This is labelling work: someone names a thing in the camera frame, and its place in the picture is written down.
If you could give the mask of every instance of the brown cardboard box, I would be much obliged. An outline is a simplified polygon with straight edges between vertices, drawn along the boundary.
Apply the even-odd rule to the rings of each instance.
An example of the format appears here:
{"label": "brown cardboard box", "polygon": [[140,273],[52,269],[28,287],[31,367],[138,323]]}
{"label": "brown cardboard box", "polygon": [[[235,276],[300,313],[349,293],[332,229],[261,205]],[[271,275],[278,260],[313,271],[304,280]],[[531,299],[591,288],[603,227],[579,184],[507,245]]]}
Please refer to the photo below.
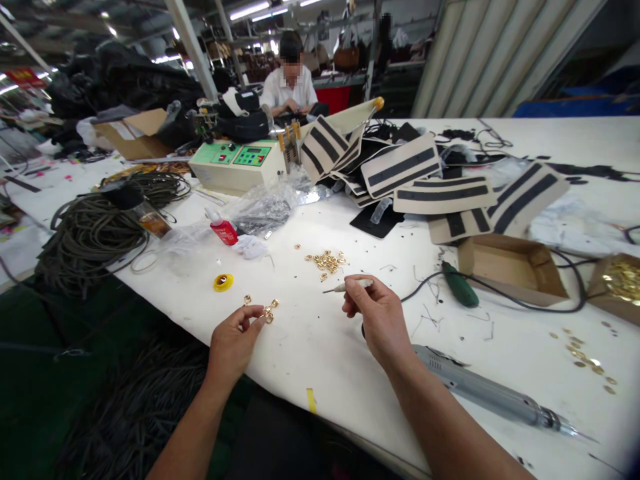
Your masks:
{"label": "brown cardboard box", "polygon": [[127,160],[163,158],[173,149],[154,138],[154,135],[166,119],[167,113],[156,109],[120,121],[98,123],[94,128]]}
{"label": "brown cardboard box", "polygon": [[630,301],[610,295],[604,280],[602,280],[602,276],[609,269],[609,266],[618,261],[625,261],[640,267],[639,258],[624,253],[612,255],[598,261],[598,263],[595,264],[591,282],[589,283],[589,290],[587,292],[588,302],[604,311],[614,314],[616,317],[640,326],[640,307],[632,304]]}
{"label": "brown cardboard box", "polygon": [[458,264],[460,272],[527,303],[548,307],[569,298],[551,252],[542,243],[494,233],[478,235],[462,242]]}

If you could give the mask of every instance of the green floor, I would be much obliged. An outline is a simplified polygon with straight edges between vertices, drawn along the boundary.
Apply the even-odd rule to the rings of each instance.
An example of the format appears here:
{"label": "green floor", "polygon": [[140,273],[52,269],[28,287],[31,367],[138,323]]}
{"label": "green floor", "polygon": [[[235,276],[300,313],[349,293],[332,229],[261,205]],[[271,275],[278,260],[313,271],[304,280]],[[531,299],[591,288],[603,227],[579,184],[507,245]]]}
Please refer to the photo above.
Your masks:
{"label": "green floor", "polygon": [[[126,285],[111,278],[90,301],[58,299],[99,332],[85,343],[91,356],[0,349],[0,477],[48,479],[69,426],[79,410],[95,396],[106,370],[137,348],[145,333],[163,328],[170,320]],[[54,308],[68,340],[90,332],[87,325]],[[0,342],[58,347],[59,341],[40,302],[28,292],[13,288],[0,296]],[[240,382],[221,424],[213,454],[212,478],[222,476],[231,456],[233,438],[241,424],[243,408],[251,396],[251,382]]]}

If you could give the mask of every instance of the yellow tape scrap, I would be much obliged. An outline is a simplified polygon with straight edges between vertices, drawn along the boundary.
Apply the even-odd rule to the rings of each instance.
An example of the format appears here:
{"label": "yellow tape scrap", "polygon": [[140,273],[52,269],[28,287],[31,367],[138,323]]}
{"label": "yellow tape scrap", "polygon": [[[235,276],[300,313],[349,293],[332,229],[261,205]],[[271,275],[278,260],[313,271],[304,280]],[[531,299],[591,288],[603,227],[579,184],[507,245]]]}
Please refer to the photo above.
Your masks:
{"label": "yellow tape scrap", "polygon": [[313,389],[307,389],[307,400],[309,400],[309,411],[317,415],[318,412],[315,410],[315,398],[313,396]]}

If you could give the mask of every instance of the green display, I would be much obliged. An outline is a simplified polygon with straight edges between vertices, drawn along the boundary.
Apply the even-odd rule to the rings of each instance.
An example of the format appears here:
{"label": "green display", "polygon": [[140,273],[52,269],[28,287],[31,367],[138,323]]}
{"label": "green display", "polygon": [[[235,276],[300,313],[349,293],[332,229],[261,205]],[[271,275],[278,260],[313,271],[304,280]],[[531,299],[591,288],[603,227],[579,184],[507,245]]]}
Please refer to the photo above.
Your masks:
{"label": "green display", "polygon": [[240,145],[230,143],[204,143],[195,153],[192,162],[196,163],[217,163],[229,165],[238,154]]}
{"label": "green display", "polygon": [[261,167],[269,154],[269,150],[271,150],[271,147],[242,147],[233,164]]}

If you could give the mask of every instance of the white cap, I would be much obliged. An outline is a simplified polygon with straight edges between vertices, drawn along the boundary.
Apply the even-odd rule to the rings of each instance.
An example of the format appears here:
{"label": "white cap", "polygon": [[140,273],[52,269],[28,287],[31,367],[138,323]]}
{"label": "white cap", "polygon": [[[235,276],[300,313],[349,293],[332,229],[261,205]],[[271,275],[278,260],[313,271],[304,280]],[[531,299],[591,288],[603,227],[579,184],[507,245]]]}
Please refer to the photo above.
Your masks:
{"label": "white cap", "polygon": [[211,220],[212,224],[220,225],[223,222],[222,217],[218,212],[216,212],[215,208],[205,207],[205,212],[207,212],[207,216],[209,217],[209,220]]}

